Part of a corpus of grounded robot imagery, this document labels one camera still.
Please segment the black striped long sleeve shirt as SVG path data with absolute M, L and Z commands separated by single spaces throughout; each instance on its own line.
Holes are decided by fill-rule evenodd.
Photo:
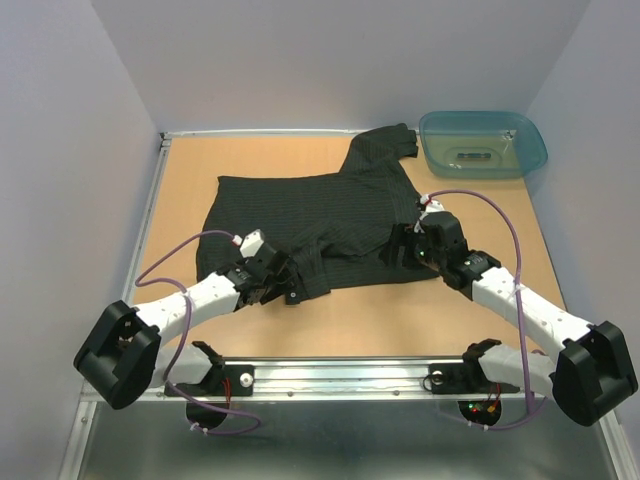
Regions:
M 245 236 L 261 230 L 288 253 L 297 269 L 297 301 L 333 289 L 436 278 L 427 268 L 385 265 L 379 254 L 396 224 L 413 223 L 418 192 L 400 162 L 418 154 L 417 137 L 404 124 L 355 136 L 336 173 L 300 178 L 221 176 L 196 251 L 203 280 L 240 255 L 212 235 Z

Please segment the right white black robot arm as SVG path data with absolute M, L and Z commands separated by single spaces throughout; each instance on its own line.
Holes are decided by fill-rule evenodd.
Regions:
M 456 392 L 508 384 L 553 400 L 581 426 L 591 426 L 639 388 L 623 332 L 594 324 L 554 305 L 493 256 L 469 248 L 460 222 L 448 211 L 428 210 L 415 224 L 396 224 L 380 254 L 388 266 L 436 272 L 451 289 L 522 331 L 541 348 L 528 354 L 499 340 L 470 345 L 458 372 L 432 375 L 436 390 Z

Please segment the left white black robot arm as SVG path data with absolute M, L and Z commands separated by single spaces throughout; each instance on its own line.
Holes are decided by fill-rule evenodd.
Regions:
M 118 300 L 99 316 L 73 366 L 114 409 L 161 384 L 169 340 L 214 317 L 231 314 L 283 294 L 291 282 L 291 257 L 264 243 L 206 279 L 162 299 L 129 306 Z

